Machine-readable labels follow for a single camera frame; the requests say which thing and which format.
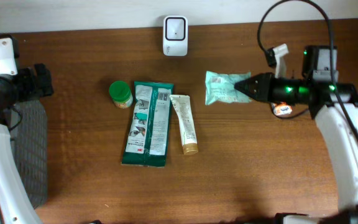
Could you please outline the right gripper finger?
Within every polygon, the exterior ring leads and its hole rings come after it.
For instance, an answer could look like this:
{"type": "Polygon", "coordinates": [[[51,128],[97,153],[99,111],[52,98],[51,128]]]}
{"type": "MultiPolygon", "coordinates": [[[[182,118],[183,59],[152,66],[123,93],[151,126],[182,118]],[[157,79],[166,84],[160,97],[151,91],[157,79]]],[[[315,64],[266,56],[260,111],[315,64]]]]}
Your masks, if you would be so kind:
{"type": "Polygon", "coordinates": [[[242,93],[268,93],[273,73],[260,73],[234,84],[234,88],[242,93]]]}
{"type": "Polygon", "coordinates": [[[270,102],[268,89],[245,90],[244,93],[255,101],[262,103],[270,102]]]}

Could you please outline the orange Kleenex tissue pack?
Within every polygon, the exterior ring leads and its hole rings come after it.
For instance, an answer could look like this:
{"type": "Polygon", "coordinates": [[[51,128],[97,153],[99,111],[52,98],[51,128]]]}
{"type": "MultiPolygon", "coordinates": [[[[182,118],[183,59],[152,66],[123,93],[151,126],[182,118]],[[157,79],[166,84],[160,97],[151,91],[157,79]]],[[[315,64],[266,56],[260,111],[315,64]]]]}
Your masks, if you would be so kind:
{"type": "Polygon", "coordinates": [[[286,103],[272,103],[271,107],[275,116],[286,116],[292,113],[292,107],[286,103]]]}

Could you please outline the mint green tissue pack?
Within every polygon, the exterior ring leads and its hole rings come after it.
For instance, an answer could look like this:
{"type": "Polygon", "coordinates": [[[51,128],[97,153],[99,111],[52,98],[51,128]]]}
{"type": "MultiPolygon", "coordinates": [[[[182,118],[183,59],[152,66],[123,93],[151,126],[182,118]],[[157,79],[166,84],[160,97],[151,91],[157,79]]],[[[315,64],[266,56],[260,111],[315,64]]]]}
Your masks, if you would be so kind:
{"type": "Polygon", "coordinates": [[[251,77],[251,73],[223,74],[207,71],[205,105],[221,103],[250,103],[251,99],[234,88],[237,82],[251,77]]]}

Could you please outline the white lotion tube gold cap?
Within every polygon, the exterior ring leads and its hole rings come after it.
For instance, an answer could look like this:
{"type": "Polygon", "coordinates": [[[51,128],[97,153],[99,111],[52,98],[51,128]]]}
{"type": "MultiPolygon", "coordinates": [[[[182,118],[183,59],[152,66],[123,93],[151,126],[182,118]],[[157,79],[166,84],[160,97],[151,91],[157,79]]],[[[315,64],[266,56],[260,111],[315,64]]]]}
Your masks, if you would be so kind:
{"type": "Polygon", "coordinates": [[[186,156],[198,153],[198,142],[188,95],[170,95],[170,100],[178,116],[183,153],[186,156]]]}

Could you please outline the green 3M wipes pack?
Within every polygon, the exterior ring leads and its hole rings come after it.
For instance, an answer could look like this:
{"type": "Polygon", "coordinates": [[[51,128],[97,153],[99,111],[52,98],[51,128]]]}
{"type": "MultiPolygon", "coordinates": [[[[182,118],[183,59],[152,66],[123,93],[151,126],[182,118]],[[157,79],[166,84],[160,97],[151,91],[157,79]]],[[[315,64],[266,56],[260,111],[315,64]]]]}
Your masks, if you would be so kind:
{"type": "Polygon", "coordinates": [[[171,113],[171,83],[135,82],[135,106],[121,164],[164,167],[171,113]]]}

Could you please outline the green lid jar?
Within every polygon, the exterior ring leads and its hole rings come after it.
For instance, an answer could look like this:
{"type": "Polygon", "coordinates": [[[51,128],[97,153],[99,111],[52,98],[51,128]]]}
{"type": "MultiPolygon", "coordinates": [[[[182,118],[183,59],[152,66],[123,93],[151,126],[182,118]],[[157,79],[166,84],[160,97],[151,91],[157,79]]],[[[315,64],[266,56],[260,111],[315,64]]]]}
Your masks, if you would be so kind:
{"type": "Polygon", "coordinates": [[[129,108],[133,102],[133,96],[129,85],[124,81],[116,81],[109,87],[109,94],[118,108],[129,108]]]}

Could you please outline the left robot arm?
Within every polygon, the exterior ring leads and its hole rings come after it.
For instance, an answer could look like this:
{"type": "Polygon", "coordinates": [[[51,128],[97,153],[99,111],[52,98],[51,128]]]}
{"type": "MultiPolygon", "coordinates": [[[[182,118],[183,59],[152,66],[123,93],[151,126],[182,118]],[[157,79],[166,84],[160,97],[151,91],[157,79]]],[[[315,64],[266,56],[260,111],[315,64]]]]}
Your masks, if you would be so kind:
{"type": "Polygon", "coordinates": [[[20,68],[18,44],[0,35],[0,223],[40,223],[48,197],[47,115],[40,99],[53,95],[42,63],[20,68]]]}

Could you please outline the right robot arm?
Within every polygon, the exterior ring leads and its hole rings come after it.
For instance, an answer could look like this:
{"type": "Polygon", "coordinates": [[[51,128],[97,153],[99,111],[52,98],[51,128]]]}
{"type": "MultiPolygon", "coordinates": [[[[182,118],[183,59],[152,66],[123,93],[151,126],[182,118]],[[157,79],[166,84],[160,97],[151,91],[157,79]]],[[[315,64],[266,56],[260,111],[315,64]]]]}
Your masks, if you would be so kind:
{"type": "Polygon", "coordinates": [[[234,88],[255,101],[308,105],[329,152],[338,189],[338,213],[315,218],[278,213],[266,223],[358,223],[358,93],[337,83],[337,52],[327,46],[305,48],[302,79],[287,79],[281,68],[237,82],[234,88]]]}

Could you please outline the white barcode scanner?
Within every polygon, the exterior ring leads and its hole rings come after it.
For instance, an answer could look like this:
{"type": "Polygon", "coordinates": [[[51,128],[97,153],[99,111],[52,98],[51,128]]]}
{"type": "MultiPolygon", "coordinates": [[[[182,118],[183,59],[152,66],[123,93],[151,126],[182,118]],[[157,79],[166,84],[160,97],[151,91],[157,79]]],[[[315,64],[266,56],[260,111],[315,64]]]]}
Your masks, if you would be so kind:
{"type": "Polygon", "coordinates": [[[163,20],[163,53],[183,57],[188,53],[188,19],[185,16],[166,16],[163,20]]]}

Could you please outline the grey plastic basket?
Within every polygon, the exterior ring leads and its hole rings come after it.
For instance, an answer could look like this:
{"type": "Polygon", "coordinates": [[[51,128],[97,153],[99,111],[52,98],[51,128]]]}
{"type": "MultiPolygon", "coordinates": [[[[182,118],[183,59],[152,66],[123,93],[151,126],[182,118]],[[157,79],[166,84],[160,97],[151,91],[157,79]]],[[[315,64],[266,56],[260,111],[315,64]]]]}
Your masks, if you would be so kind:
{"type": "Polygon", "coordinates": [[[33,208],[48,197],[47,115],[39,100],[18,103],[21,112],[10,112],[11,146],[14,162],[33,208]]]}

